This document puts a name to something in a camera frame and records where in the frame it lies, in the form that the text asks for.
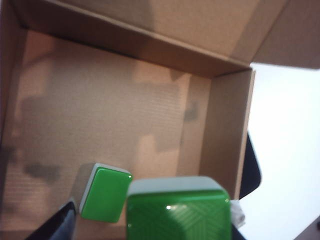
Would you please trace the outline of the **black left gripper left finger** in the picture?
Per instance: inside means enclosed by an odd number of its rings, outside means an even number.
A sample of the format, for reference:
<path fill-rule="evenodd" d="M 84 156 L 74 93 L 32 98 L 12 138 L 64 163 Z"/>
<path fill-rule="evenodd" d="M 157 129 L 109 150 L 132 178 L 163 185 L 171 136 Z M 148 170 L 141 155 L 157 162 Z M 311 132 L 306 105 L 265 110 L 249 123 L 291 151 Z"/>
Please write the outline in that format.
<path fill-rule="evenodd" d="M 26 240 L 73 240 L 77 211 L 74 200 L 69 199 Z"/>

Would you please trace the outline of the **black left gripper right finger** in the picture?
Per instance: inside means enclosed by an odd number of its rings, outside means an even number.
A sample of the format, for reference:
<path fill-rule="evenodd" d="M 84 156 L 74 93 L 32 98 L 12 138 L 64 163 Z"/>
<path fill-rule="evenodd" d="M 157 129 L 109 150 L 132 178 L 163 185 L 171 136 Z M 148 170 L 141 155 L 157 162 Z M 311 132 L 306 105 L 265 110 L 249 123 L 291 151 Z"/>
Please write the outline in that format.
<path fill-rule="evenodd" d="M 233 240 L 246 240 L 239 228 L 246 224 L 246 215 L 239 200 L 230 200 L 231 233 Z"/>

